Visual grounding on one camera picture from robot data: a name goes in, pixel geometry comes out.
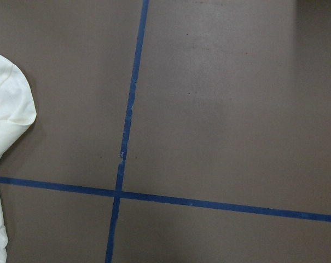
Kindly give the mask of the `cream long-sleeve cat shirt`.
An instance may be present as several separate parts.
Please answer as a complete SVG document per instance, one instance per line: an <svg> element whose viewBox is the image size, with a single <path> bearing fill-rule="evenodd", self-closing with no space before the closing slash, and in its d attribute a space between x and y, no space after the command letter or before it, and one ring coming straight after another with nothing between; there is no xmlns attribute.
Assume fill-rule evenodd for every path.
<svg viewBox="0 0 331 263"><path fill-rule="evenodd" d="M36 119L31 88L21 70L0 55L0 159ZM0 262L6 262L8 237L0 198Z"/></svg>

